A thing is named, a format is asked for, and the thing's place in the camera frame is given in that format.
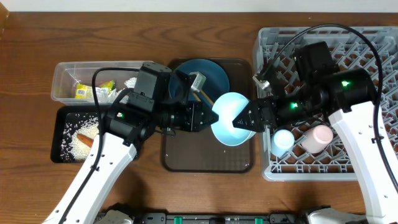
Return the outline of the light blue bowl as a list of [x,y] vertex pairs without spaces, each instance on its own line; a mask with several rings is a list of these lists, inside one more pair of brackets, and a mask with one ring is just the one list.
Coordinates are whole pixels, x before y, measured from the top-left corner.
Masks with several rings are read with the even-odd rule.
[[235,147],[254,136],[253,131],[233,126],[233,120],[248,103],[244,95],[236,92],[225,93],[214,102],[212,111],[218,115],[218,121],[211,125],[211,130],[220,143]]

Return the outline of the light blue plastic cup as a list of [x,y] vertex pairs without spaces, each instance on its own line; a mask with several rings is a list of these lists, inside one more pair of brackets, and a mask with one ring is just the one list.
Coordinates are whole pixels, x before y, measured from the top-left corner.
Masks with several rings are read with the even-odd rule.
[[289,130],[278,130],[271,137],[271,153],[277,157],[282,157],[294,148],[294,142],[294,135]]

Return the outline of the pink plastic cup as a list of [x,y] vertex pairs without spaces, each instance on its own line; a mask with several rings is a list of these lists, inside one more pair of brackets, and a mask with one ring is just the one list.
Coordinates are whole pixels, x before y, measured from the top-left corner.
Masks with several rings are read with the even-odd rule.
[[302,147],[312,154],[316,154],[324,150],[333,139],[332,130],[325,125],[318,125],[309,129],[304,134]]

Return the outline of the orange carrot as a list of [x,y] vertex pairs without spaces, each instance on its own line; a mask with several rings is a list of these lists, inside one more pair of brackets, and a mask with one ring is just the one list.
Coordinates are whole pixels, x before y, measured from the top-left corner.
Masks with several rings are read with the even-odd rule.
[[93,145],[93,139],[89,138],[88,136],[85,136],[83,134],[77,134],[77,138],[79,141],[81,141],[84,145],[88,146],[88,147],[92,147]]

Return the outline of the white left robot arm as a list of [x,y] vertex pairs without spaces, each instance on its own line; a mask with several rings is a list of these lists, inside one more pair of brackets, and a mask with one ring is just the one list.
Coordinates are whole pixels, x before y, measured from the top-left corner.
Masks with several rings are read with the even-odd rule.
[[189,101],[206,81],[200,72],[183,73],[144,62],[134,88],[125,88],[108,108],[94,95],[99,133],[65,195],[45,223],[93,223],[115,181],[154,133],[197,133],[218,121],[204,101]]

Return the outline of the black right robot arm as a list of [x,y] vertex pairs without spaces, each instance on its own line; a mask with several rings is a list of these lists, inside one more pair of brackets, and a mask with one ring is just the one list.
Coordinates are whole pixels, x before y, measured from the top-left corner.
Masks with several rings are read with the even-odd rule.
[[368,223],[397,222],[397,156],[369,73],[341,71],[325,42],[297,50],[294,62],[305,86],[295,94],[250,101],[233,126],[261,133],[323,114],[348,153]]

